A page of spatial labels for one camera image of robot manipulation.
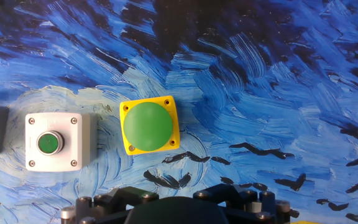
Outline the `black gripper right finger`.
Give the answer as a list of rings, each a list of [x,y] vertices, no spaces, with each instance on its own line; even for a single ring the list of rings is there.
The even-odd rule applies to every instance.
[[[290,224],[291,208],[271,191],[256,192],[238,185],[218,184],[193,194],[213,223]]]

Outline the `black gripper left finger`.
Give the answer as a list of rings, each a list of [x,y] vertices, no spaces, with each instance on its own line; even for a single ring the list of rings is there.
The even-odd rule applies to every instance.
[[[83,196],[75,204],[60,211],[62,224],[97,223],[106,218],[109,222],[122,223],[126,219],[127,206],[136,207],[159,199],[155,192],[123,187],[94,197]]]

